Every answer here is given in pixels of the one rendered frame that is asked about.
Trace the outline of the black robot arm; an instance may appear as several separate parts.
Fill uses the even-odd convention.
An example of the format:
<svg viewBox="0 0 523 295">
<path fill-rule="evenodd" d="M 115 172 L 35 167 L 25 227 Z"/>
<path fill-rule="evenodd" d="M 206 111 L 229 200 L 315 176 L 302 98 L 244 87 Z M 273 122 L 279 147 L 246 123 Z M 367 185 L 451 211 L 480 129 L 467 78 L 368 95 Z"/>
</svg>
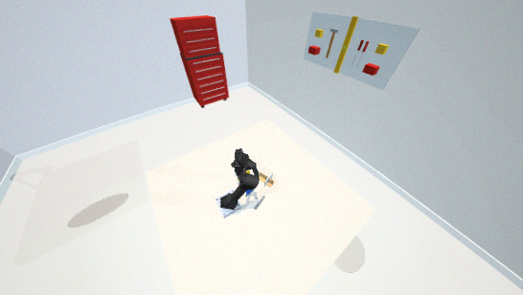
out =
<svg viewBox="0 0 523 295">
<path fill-rule="evenodd" d="M 253 162 L 249 155 L 243 153 L 242 148 L 235 150 L 234 167 L 239 170 L 244 166 L 244 170 L 240 173 L 240 184 L 233 193 L 227 193 L 221 197 L 220 208 L 234 210 L 238 205 L 238 199 L 242 197 L 247 191 L 255 189 L 260 183 L 260 174 L 257 170 L 257 164 Z M 253 174 L 246 173 L 247 170 L 252 170 Z"/>
</svg>

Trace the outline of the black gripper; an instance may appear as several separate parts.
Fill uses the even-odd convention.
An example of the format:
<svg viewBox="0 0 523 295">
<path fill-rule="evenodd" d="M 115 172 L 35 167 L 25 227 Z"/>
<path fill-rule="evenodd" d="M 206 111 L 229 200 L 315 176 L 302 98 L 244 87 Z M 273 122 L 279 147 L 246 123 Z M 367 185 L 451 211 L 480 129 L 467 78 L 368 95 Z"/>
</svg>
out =
<svg viewBox="0 0 523 295">
<path fill-rule="evenodd" d="M 234 162 L 231 163 L 231 166 L 234 167 Z M 242 168 L 239 169 L 239 170 L 234 169 L 234 172 L 237 175 L 237 178 L 239 179 L 239 182 L 240 182 L 240 173 L 243 171 L 243 169 L 244 169 L 244 166 L 242 166 Z"/>
</svg>

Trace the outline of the tan notched board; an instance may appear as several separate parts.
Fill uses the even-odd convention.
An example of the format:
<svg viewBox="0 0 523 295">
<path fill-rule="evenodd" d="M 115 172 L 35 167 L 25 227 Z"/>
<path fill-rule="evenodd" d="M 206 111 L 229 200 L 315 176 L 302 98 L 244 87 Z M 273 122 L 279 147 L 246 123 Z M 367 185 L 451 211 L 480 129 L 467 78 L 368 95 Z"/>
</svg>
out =
<svg viewBox="0 0 523 295">
<path fill-rule="evenodd" d="M 263 173 L 260 172 L 260 180 L 261 180 L 261 182 L 265 183 L 265 180 L 267 178 L 268 177 L 266 175 L 264 175 Z M 266 185 L 271 188 L 274 183 L 275 182 L 272 179 L 269 178 L 269 182 Z"/>
</svg>

